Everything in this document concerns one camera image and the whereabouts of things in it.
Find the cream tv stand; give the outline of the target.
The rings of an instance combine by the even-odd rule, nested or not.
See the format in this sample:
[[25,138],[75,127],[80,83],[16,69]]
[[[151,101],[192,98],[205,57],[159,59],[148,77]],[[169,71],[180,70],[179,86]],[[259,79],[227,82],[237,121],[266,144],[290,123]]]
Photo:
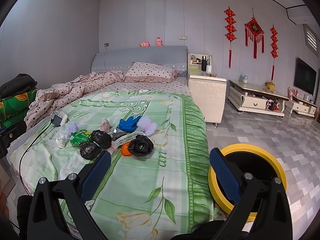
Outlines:
[[292,114],[296,112],[300,115],[305,115],[314,118],[317,106],[314,103],[308,102],[296,96],[292,96],[292,100],[285,103],[285,109]]

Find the orange fruit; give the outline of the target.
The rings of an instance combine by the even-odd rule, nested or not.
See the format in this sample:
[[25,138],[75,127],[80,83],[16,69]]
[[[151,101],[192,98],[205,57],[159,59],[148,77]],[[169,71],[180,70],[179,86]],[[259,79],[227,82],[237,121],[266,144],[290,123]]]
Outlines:
[[121,154],[123,155],[123,156],[131,156],[132,154],[129,152],[129,144],[130,144],[130,142],[128,141],[128,142],[126,142],[126,143],[124,143],[122,146],[121,146]]

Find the silver foil snack bag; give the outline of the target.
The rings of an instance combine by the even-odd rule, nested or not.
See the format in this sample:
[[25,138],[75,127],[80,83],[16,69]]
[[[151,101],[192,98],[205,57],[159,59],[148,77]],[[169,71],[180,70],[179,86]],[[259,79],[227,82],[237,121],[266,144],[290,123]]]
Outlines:
[[112,132],[110,133],[110,136],[111,136],[112,141],[116,141],[117,139],[125,136],[126,134],[127,134],[127,132],[122,131],[119,128],[114,128],[112,130]]

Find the pink polka dot pillow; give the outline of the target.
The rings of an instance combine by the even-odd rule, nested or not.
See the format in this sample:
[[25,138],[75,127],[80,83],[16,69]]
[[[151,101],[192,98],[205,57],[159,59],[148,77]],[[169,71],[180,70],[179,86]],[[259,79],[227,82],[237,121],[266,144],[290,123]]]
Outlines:
[[133,62],[124,76],[125,82],[171,83],[178,70],[160,64]]

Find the pink plush toy right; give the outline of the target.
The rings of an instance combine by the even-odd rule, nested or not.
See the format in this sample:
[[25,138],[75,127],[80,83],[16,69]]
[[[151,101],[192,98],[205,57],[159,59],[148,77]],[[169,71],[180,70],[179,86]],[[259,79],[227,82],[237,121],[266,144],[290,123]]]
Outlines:
[[160,37],[156,38],[156,46],[157,47],[163,46],[163,41],[162,41],[162,39]]

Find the pink tissue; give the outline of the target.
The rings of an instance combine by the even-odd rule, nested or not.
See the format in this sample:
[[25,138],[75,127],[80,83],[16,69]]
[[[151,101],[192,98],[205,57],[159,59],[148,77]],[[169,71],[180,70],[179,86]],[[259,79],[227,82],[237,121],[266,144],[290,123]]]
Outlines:
[[99,126],[99,129],[103,132],[109,133],[112,129],[112,125],[109,123],[107,118],[103,118],[102,123]]

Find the white green paper package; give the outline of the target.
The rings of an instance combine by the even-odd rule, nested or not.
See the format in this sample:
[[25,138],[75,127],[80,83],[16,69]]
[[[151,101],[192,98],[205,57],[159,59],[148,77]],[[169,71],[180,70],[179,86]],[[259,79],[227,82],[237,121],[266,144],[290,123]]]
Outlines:
[[139,132],[133,132],[133,133],[128,133],[120,138],[118,138],[115,143],[117,146],[121,146],[123,144],[125,144],[126,142],[130,142],[132,141],[133,139],[136,138],[137,135],[139,135],[140,133]]

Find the purple foam fruit net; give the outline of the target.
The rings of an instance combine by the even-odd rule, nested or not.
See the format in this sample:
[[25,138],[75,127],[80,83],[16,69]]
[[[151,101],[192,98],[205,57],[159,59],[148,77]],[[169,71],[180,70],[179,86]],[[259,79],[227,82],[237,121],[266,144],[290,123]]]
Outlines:
[[67,128],[67,134],[68,134],[68,135],[71,135],[72,133],[77,132],[78,130],[79,130],[79,129],[78,129],[77,124],[76,124],[76,123],[73,123],[73,124],[71,124],[70,126],[68,126],[68,128]]

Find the white foam fruit net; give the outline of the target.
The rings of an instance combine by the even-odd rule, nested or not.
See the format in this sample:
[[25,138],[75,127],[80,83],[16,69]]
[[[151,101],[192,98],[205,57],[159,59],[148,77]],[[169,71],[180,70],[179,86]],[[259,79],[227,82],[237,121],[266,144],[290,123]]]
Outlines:
[[144,132],[146,136],[151,136],[157,129],[157,124],[152,122],[148,115],[143,116],[137,122],[137,128]]

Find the cream coffee table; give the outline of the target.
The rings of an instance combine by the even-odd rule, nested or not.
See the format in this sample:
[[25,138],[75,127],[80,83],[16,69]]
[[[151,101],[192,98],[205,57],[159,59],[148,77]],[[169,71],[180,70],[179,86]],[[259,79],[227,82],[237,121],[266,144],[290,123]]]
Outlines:
[[230,80],[228,100],[238,112],[285,116],[285,103],[289,98],[266,85]]

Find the left red knot ornament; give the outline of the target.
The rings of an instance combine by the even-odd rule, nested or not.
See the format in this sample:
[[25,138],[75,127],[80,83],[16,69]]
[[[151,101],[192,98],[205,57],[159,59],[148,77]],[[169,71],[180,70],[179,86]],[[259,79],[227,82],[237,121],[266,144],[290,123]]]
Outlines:
[[228,68],[231,68],[231,65],[232,65],[232,42],[236,40],[235,32],[237,32],[237,29],[234,26],[236,24],[236,20],[234,19],[235,13],[230,7],[228,7],[224,11],[224,13],[226,15],[225,29],[227,31],[227,33],[225,33],[225,37],[229,41]]

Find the pink plush toy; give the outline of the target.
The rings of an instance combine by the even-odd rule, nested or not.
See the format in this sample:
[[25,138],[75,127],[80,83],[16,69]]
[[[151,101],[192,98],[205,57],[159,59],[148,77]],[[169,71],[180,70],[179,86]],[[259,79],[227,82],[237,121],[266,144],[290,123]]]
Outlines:
[[149,47],[150,43],[148,41],[142,42],[140,45],[140,47]]
[[157,47],[163,46],[163,41],[162,41],[162,39],[160,37],[156,38],[156,46]]

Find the black plastic bag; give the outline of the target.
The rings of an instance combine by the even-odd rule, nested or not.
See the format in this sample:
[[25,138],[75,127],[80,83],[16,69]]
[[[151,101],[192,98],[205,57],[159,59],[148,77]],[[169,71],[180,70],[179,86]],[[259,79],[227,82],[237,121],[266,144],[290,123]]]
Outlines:
[[95,130],[91,133],[91,141],[95,142],[103,150],[110,148],[112,145],[111,136],[101,130]]
[[91,141],[81,142],[79,147],[80,155],[86,160],[93,160],[102,152],[102,148]]
[[129,144],[129,152],[136,157],[145,157],[153,151],[153,142],[145,135],[139,134]]

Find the blue rubber glove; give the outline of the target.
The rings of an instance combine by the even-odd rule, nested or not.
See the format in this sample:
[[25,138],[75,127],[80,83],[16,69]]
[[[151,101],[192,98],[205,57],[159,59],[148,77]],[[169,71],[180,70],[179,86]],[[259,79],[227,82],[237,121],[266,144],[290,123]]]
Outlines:
[[124,132],[132,133],[137,129],[137,123],[139,122],[140,118],[141,116],[137,116],[135,118],[130,116],[127,120],[121,119],[117,128]]

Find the green snack wrapper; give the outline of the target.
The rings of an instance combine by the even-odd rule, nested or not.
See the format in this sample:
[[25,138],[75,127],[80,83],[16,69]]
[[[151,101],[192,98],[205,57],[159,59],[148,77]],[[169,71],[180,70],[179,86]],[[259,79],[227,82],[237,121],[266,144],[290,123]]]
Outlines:
[[81,129],[71,133],[70,143],[79,146],[82,142],[90,141],[91,133],[86,129]]

